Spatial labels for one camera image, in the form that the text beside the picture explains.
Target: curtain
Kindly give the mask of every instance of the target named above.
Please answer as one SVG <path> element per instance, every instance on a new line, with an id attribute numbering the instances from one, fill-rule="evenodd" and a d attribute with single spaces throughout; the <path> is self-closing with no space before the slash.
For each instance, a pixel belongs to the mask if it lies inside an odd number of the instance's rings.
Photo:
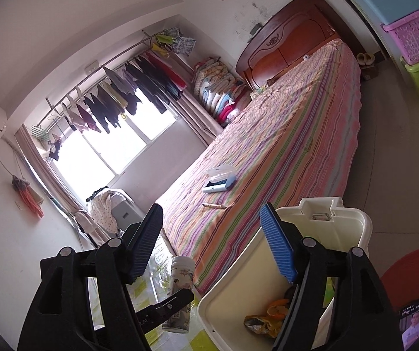
<path id="1" fill-rule="evenodd" d="M 108 234 L 94 222 L 89 213 L 84 210 L 82 204 L 57 176 L 49 163 L 42 158 L 25 125 L 20 127 L 14 136 L 16 137 L 17 143 L 23 151 L 24 156 L 27 161 L 29 161 L 40 180 L 44 183 L 53 197 L 72 214 L 83 231 L 87 233 L 98 246 L 101 246 L 110 239 L 110 236 L 108 236 Z"/>
<path id="2" fill-rule="evenodd" d="M 183 90 L 180 99 L 177 101 L 170 100 L 170 105 L 185 120 L 206 147 L 222 133 L 223 128 L 206 112 L 186 88 Z"/>

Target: slippers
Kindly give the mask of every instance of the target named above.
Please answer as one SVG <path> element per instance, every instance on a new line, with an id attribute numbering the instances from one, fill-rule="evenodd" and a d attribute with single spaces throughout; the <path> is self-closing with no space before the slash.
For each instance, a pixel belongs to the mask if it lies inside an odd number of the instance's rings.
<path id="1" fill-rule="evenodd" d="M 375 62 L 375 55 L 371 53 L 364 53 L 364 61 L 366 66 L 371 66 Z"/>
<path id="2" fill-rule="evenodd" d="M 358 61 L 359 65 L 365 66 L 365 54 L 359 53 L 356 55 L 356 60 Z"/>

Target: striped bedspread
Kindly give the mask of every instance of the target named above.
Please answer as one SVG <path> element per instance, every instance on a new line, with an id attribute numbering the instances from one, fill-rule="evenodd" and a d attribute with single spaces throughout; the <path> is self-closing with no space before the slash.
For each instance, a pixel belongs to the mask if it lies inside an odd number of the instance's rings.
<path id="1" fill-rule="evenodd" d="M 250 103 L 159 198 L 165 235 L 196 261 L 202 295 L 254 236 L 264 203 L 297 206 L 303 197 L 344 193 L 358 145 L 359 76 L 345 43 L 326 44 Z M 236 168 L 236 184 L 204 194 L 203 172 L 220 164 Z"/>

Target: stacked quilts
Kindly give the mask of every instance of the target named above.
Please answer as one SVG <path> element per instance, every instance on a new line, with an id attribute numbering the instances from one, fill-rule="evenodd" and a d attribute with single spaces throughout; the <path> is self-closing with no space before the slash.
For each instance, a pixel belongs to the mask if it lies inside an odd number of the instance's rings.
<path id="1" fill-rule="evenodd" d="M 250 89 L 219 58 L 210 57 L 197 63 L 192 82 L 199 103 L 223 128 L 251 102 Z"/>

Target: white trash bin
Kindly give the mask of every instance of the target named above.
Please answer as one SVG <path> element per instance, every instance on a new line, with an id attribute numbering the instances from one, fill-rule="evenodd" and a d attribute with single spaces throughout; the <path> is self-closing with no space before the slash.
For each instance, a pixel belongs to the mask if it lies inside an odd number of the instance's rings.
<path id="1" fill-rule="evenodd" d="M 359 209 L 343 207 L 340 197 L 304 198 L 297 207 L 276 210 L 281 220 L 297 226 L 325 248 L 349 251 L 367 245 L 372 222 Z M 220 351 L 270 351 L 273 340 L 250 332 L 246 315 L 263 314 L 274 300 L 283 298 L 289 282 L 279 273 L 265 234 L 260 228 L 245 250 L 198 305 L 198 315 Z M 333 302 L 320 318 L 313 348 L 325 343 Z"/>

